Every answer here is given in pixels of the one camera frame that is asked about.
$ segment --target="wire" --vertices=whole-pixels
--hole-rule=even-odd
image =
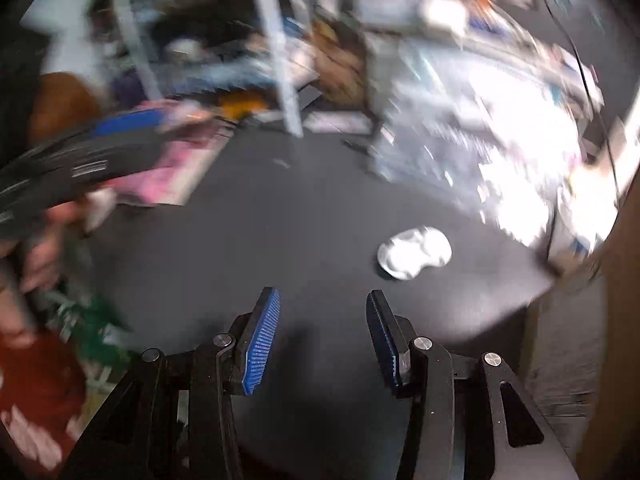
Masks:
[[[611,153],[611,144],[609,142],[609,135],[607,133],[607,127],[604,124],[604,120],[602,120],[602,116],[600,115],[600,111],[596,110],[596,107],[593,105],[593,98],[591,97],[591,92],[589,92],[589,86],[587,85],[587,78],[584,76],[584,69],[582,68],[582,61],[580,60],[580,55],[578,54],[578,49],[575,46],[574,40],[572,40],[569,33],[566,31],[562,23],[556,16],[553,14],[551,7],[549,7],[548,0],[542,0],[545,4],[546,10],[548,10],[551,19],[554,21],[564,38],[571,45],[572,50],[574,51],[575,60],[578,62],[578,69],[580,70],[580,77],[582,78],[582,84],[584,85],[584,91],[587,94],[587,99],[589,101],[589,106],[591,107],[591,113],[593,117],[597,118],[598,124],[600,125],[600,129],[602,130],[602,139],[604,140],[607,155],[609,155],[609,163],[611,164],[611,173],[613,176],[613,185],[616,189],[616,206],[620,209],[620,188],[618,187],[618,176],[616,174],[616,164],[613,161],[613,154]]]

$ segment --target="screw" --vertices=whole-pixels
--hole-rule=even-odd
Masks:
[[[484,362],[491,366],[500,366],[502,358],[494,352],[489,352],[488,354],[484,354]]]
[[[417,337],[414,339],[414,346],[420,350],[428,350],[433,343],[428,337]]]
[[[142,352],[142,360],[145,363],[152,363],[160,357],[160,351],[157,348],[147,348]]]
[[[232,337],[226,333],[218,334],[213,338],[213,344],[215,346],[229,346],[232,341]]]

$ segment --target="red fabric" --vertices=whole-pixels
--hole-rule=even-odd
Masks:
[[[79,437],[84,373],[52,332],[15,341],[0,337],[0,420],[33,471],[56,476]]]

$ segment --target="shiny plastic wrap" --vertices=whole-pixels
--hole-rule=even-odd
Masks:
[[[454,46],[400,41],[370,166],[420,183],[447,202],[535,245],[550,204],[580,161],[562,92]]]

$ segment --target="dark gray tabletop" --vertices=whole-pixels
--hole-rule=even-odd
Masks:
[[[453,249],[441,269],[385,279],[374,256],[422,224]],[[141,346],[177,352],[228,328],[265,285],[282,294],[240,442],[304,479],[395,477],[407,402],[386,391],[364,314],[382,288],[451,351],[515,366],[523,305],[550,284],[532,251],[420,190],[383,182],[337,136],[239,132],[184,207],[119,208],[92,238],[102,283]]]

